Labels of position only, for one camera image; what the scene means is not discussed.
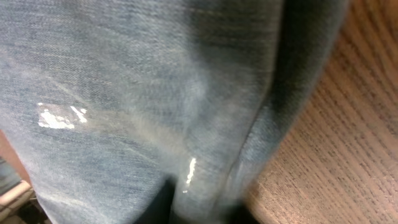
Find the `blue denim jeans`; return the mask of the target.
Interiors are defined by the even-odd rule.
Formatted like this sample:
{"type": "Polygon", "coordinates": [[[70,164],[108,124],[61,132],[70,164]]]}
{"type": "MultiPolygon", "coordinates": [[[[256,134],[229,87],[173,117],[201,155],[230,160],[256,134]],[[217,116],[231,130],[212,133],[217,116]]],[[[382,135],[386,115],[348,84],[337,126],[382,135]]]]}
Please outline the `blue denim jeans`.
{"type": "Polygon", "coordinates": [[[347,1],[2,1],[1,130],[53,223],[227,223],[347,1]]]}

